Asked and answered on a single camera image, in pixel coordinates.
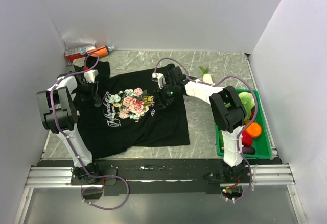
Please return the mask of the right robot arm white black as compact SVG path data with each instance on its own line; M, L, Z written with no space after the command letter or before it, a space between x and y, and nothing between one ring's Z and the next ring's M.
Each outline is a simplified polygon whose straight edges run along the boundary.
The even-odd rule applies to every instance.
M222 132L224 142L223 176L235 182L244 169L242 129L247 114L233 86L218 87L182 73L174 67L166 75L154 72L151 79L158 84L154 90L157 108L164 109L180 95L200 99L211 106L214 122Z

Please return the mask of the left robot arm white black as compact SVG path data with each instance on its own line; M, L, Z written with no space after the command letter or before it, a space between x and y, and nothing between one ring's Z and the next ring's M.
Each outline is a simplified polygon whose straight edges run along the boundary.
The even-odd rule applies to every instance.
M73 160L73 177L88 184L98 183L101 171L78 131L78 111L73 99L79 95L82 101L100 105L97 75L97 70L68 65L66 73L51 88L36 94L44 128L64 142Z

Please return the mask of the black printed t-shirt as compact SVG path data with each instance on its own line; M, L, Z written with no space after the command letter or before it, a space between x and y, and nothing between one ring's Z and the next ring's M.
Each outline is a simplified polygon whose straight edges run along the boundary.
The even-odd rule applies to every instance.
M176 97L157 110L151 80L153 70L110 75L110 64L96 66L101 105L82 101L76 95L77 128L93 158L123 153L133 146L164 147L188 145L189 131L184 99Z

